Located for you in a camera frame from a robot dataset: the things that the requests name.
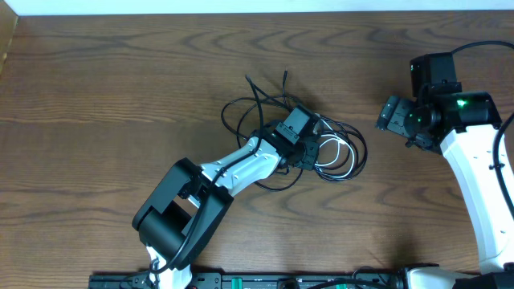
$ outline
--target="tabletop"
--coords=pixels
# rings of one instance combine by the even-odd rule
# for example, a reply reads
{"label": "tabletop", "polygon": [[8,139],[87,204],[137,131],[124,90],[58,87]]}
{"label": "tabletop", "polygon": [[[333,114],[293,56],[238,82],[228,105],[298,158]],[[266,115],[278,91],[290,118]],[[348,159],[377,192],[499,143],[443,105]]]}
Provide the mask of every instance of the tabletop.
{"label": "tabletop", "polygon": [[[412,96],[412,58],[512,40],[513,28],[511,11],[21,18],[0,75],[0,287],[79,288],[92,272],[146,268],[133,215],[177,160],[237,149],[223,105],[252,96],[245,74],[279,94],[284,69],[288,94],[361,131],[366,167],[338,184],[305,172],[279,193],[251,185],[194,264],[477,271],[446,160],[374,124],[389,96]],[[464,90],[490,92],[503,118],[514,110],[512,56],[504,47],[455,56]],[[236,125],[246,108],[227,111],[227,121]],[[252,112],[243,131],[258,123]],[[296,173],[265,183],[286,185]]]}

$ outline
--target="wood grain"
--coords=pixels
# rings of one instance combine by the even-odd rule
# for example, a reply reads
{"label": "wood grain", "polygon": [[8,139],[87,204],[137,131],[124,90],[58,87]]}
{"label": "wood grain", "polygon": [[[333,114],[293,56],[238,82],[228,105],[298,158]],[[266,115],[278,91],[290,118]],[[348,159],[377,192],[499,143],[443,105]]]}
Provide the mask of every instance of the wood grain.
{"label": "wood grain", "polygon": [[[411,95],[410,59],[512,40],[513,16],[22,18],[0,81],[0,287],[84,288],[93,271],[147,267],[133,215],[178,159],[233,151],[222,106],[250,95],[245,74],[278,93],[285,67],[291,94],[361,130],[368,164],[342,184],[305,173],[282,193],[245,190],[195,264],[343,272],[434,262],[476,271],[475,237],[450,167],[373,126],[390,95]],[[464,51],[456,65],[466,90],[489,91],[503,117],[514,110],[510,51]],[[257,124],[253,115],[244,129]]]}

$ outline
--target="white arm segment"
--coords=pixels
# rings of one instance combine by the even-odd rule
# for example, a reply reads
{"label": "white arm segment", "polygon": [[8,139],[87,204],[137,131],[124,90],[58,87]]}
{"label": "white arm segment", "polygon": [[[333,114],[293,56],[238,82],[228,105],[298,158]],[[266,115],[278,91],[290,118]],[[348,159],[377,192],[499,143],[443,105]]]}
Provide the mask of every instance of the white arm segment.
{"label": "white arm segment", "polygon": [[[504,271],[504,264],[514,262],[514,220],[498,185],[493,164],[492,145],[497,130],[490,124],[466,127],[466,132],[450,132],[441,143],[444,157],[450,163],[478,243],[479,267],[482,274]],[[514,175],[500,142],[500,163],[505,184],[514,200]]]}
{"label": "white arm segment", "polygon": [[[218,171],[225,165],[230,164],[232,161],[248,154],[257,145],[258,137],[252,137],[242,148],[231,153],[219,161],[209,164],[201,164],[202,174],[209,180],[212,180]],[[231,166],[217,181],[217,186],[225,186],[230,195],[235,196],[244,188],[253,184],[255,181],[262,180],[269,177],[276,169],[280,162],[280,156],[276,152],[275,147],[266,142],[261,141],[259,151],[253,156],[249,156],[239,163]],[[193,205],[199,207],[198,201],[190,197],[189,200]],[[162,258],[151,246],[146,247],[150,254],[150,258],[154,260],[158,258],[159,268],[166,264],[166,260]],[[183,270],[166,270],[159,274],[159,289],[184,289],[191,282],[192,274],[190,266]],[[150,274],[150,279],[155,283],[156,276]]]}

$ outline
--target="white wall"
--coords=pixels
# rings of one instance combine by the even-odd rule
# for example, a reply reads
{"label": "white wall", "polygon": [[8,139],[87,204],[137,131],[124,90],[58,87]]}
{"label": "white wall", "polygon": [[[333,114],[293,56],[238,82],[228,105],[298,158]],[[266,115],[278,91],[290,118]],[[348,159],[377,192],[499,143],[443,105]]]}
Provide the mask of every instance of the white wall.
{"label": "white wall", "polygon": [[514,10],[514,0],[6,0],[6,2],[20,16],[377,10]]}

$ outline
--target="green light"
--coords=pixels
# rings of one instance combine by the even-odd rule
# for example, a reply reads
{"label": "green light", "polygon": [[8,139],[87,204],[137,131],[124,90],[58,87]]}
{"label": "green light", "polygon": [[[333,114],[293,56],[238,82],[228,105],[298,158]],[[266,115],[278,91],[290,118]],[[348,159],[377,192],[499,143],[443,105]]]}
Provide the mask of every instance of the green light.
{"label": "green light", "polygon": [[457,100],[457,105],[459,105],[460,107],[463,107],[466,104],[467,104],[466,100]]}

